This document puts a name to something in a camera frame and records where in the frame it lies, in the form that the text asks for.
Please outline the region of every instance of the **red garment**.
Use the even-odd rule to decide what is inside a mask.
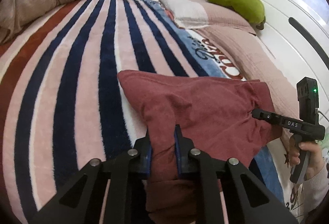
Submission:
[[[153,149],[146,209],[158,224],[195,220],[195,184],[177,179],[174,129],[211,157],[235,157],[246,167],[282,129],[254,119],[251,111],[274,111],[268,86],[260,81],[215,77],[168,77],[140,71],[118,74],[123,91],[148,126]]]

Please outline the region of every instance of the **green cylindrical pillow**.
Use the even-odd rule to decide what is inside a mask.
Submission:
[[[260,0],[208,0],[211,3],[233,9],[250,24],[265,23],[265,9]]]

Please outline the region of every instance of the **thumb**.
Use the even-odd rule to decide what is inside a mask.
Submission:
[[[322,154],[320,145],[318,145],[315,141],[304,141],[299,143],[298,146],[304,151],[309,151],[313,154]]]

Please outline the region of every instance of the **hand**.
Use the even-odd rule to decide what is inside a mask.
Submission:
[[[321,147],[315,141],[304,141],[299,143],[299,148],[310,152],[310,162],[306,170],[306,179],[309,180],[317,175],[324,167]],[[295,146],[293,136],[289,140],[289,163],[291,166],[300,163],[299,150]]]

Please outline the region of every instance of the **device handle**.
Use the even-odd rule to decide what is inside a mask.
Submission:
[[[299,149],[300,163],[292,167],[290,181],[296,184],[302,184],[310,162],[310,152],[299,148],[298,144],[302,141],[302,137],[300,135],[294,134],[293,136],[295,139],[295,146]]]

